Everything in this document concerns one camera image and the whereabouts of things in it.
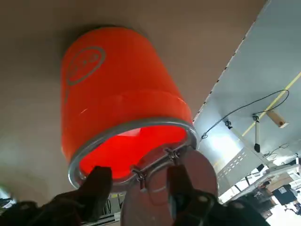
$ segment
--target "metal rim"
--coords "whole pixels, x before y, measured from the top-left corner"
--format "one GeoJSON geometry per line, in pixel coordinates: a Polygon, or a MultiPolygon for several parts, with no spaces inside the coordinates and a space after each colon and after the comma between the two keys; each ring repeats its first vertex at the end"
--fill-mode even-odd
{"type": "MultiPolygon", "coordinates": [[[[80,161],[107,139],[132,129],[157,125],[173,125],[184,128],[186,130],[187,137],[182,143],[185,143],[186,145],[190,145],[192,148],[197,149],[199,143],[198,134],[193,125],[188,124],[186,121],[171,117],[148,118],[144,120],[130,121],[113,127],[103,133],[100,133],[95,138],[89,140],[83,146],[81,146],[73,155],[70,161],[68,170],[69,181],[75,188],[80,187],[82,182],[85,180],[85,175],[83,175],[83,173],[79,169],[80,161]]],[[[130,173],[124,178],[114,180],[112,192],[126,191],[128,184],[133,177],[135,177],[135,174],[130,173]]]]}

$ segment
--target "bucket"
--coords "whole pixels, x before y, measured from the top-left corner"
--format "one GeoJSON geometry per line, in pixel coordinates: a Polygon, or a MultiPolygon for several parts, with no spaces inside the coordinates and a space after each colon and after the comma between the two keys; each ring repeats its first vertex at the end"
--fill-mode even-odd
{"type": "Polygon", "coordinates": [[[62,150],[75,187],[96,165],[111,167],[122,181],[151,150],[197,137],[155,49],[131,29],[80,36],[65,53],[61,75],[62,150]]]}

